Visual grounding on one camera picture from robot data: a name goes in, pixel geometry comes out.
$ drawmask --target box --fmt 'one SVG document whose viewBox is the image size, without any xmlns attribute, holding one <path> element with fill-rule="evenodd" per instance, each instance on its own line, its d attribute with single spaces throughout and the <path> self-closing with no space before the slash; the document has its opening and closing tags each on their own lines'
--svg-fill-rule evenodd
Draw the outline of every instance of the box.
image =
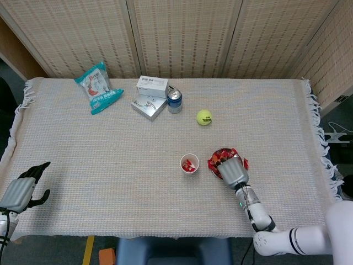
<svg viewBox="0 0 353 265">
<path fill-rule="evenodd" d="M 132 108 L 149 120 L 154 120 L 167 105 L 165 98 L 139 95 L 131 102 Z"/>
<path fill-rule="evenodd" d="M 169 91 L 168 79 L 150 76 L 140 76 L 136 87 L 141 95 L 160 98 L 167 98 Z"/>
</svg>

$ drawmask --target plastic bag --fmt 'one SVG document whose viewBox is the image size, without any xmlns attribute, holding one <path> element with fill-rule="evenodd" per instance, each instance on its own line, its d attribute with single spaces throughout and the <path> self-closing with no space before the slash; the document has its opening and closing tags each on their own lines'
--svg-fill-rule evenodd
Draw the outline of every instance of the plastic bag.
<svg viewBox="0 0 353 265">
<path fill-rule="evenodd" d="M 110 89 L 111 84 L 104 62 L 93 66 L 83 76 L 76 78 L 75 82 L 86 91 L 92 115 L 112 105 L 124 92 L 123 89 Z"/>
</svg>

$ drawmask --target white cable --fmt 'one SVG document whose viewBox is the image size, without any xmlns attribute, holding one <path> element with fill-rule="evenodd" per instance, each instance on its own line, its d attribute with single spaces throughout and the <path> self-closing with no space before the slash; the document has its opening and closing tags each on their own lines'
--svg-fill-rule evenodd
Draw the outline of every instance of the white cable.
<svg viewBox="0 0 353 265">
<path fill-rule="evenodd" d="M 331 129 L 333 129 L 333 132 L 334 132 L 334 133 L 337 133 L 337 131 L 335 130 L 335 128 L 333 128 L 333 126 L 332 126 L 331 124 L 334 124 L 334 125 L 336 125 L 336 126 L 338 126 L 338 127 L 341 127 L 341 128 L 343 129 L 343 131 L 341 131 L 340 133 L 343 133 L 344 131 L 348 131 L 348 132 L 350 132 L 350 133 L 353 133 L 353 131 L 350 131 L 350 130 L 344 128 L 343 126 L 341 126 L 341 125 L 339 125 L 339 124 L 337 124 L 337 123 L 334 123 L 334 122 L 332 122 L 332 121 L 329 121 L 328 124 L 329 124 L 329 126 L 331 127 Z"/>
</svg>

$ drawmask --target soda can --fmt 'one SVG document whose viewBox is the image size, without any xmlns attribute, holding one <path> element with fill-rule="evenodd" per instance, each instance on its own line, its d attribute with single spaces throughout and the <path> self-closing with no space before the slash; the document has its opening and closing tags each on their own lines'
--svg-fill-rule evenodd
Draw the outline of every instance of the soda can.
<svg viewBox="0 0 353 265">
<path fill-rule="evenodd" d="M 171 113 L 178 113 L 181 111 L 183 95 L 175 88 L 171 89 L 167 96 L 168 110 Z"/>
</svg>

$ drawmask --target can lid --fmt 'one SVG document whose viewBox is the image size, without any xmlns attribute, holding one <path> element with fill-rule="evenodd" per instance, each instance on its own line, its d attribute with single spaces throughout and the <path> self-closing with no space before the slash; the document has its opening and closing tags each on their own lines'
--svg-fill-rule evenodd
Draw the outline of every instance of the can lid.
<svg viewBox="0 0 353 265">
<path fill-rule="evenodd" d="M 181 92 L 177 89 L 172 89 L 171 91 L 169 91 L 168 93 L 168 97 L 171 100 L 177 100 L 181 97 Z"/>
</svg>

